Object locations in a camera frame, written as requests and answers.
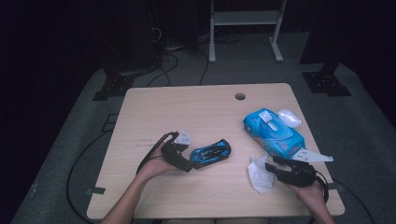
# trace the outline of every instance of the table hole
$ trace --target table hole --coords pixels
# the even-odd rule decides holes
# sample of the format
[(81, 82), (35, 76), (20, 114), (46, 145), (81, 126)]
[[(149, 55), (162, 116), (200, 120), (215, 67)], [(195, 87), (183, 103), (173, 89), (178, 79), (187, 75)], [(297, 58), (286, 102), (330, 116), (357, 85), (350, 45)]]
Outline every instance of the table hole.
[(245, 100), (246, 98), (247, 98), (246, 95), (244, 93), (241, 93), (241, 92), (238, 92), (235, 95), (235, 99), (240, 100), (240, 101)]

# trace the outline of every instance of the gray carpet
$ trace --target gray carpet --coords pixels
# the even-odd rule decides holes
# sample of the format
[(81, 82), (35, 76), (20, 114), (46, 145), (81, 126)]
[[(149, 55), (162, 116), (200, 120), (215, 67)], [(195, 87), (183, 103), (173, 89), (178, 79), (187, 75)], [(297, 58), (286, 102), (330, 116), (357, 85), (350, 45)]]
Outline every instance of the gray carpet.
[[(321, 64), (299, 65), (308, 33), (281, 34), (279, 48), (285, 61), (276, 63), (268, 42), (269, 34), (246, 35), (231, 45), (217, 45), (217, 62), (208, 66), (202, 85), (248, 83), (289, 83), (304, 112), (318, 148), (334, 157), (328, 163), (331, 175), (347, 185), (371, 211), (376, 223), (394, 223), (396, 202), (396, 132), (365, 91), (359, 77), (340, 65), (336, 76), (352, 93), (349, 97), (313, 94), (302, 72), (318, 71)], [(208, 45), (200, 45), (208, 53)], [(178, 65), (168, 73), (172, 86), (198, 85), (205, 71), (201, 51), (183, 49), (172, 53)], [(175, 65), (175, 58), (164, 57), (163, 68)], [(139, 77), (134, 87), (146, 87), (160, 69)], [(104, 71), (92, 74), (79, 96), (46, 158), (31, 192), (26, 196), (13, 223), (85, 223), (69, 206), (66, 183), (69, 172), (84, 149), (101, 133), (110, 113), (119, 113), (122, 97), (93, 101), (106, 80)], [(165, 76), (151, 86), (166, 86)], [(111, 133), (87, 148), (70, 176), (71, 203), (85, 217)], [(338, 223), (371, 223), (362, 206), (347, 190), (339, 187), (346, 212)], [(272, 224), (307, 223), (308, 217), (270, 217)]]

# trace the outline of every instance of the white tissue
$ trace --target white tissue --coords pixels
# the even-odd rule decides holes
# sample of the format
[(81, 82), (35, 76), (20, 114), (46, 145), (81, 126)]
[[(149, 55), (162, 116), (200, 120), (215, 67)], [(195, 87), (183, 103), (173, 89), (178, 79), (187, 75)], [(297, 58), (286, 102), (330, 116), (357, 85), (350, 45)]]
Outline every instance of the white tissue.
[(271, 191), (275, 182), (275, 175), (265, 169), (266, 162), (266, 154), (258, 159), (252, 156), (250, 157), (250, 165), (247, 167), (251, 186), (259, 193)]

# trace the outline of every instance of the dark background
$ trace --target dark background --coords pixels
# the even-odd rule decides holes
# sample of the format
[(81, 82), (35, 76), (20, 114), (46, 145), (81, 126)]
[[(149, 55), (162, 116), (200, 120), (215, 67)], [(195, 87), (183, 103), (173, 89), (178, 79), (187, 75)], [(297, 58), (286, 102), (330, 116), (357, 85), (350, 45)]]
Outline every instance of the dark background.
[[(152, 25), (193, 46), (208, 32), (209, 1), (0, 2), (0, 221), (8, 223), (91, 75), (105, 66), (154, 65), (161, 53)], [(234, 9), (278, 4), (231, 3)], [(216, 7), (227, 4), (219, 0)], [(311, 31), (302, 63), (336, 55), (395, 125), (394, 11), (394, 1), (289, 0), (281, 32)]]

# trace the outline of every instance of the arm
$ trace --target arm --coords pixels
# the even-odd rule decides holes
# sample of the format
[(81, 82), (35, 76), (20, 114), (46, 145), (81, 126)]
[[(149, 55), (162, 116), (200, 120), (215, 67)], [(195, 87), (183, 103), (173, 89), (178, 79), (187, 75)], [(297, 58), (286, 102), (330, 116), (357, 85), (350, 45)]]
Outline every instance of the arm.
[(335, 220), (324, 202), (323, 189), (319, 182), (315, 181), (314, 184), (305, 188), (286, 186), (296, 193), (297, 198), (308, 208), (309, 213), (318, 224), (335, 224)]
[(143, 189), (151, 178), (162, 175), (167, 171), (177, 168), (161, 157), (160, 145), (151, 155), (151, 160), (146, 162), (139, 173), (134, 177), (127, 190), (122, 194), (116, 204), (111, 208), (101, 223), (128, 223), (130, 224)]

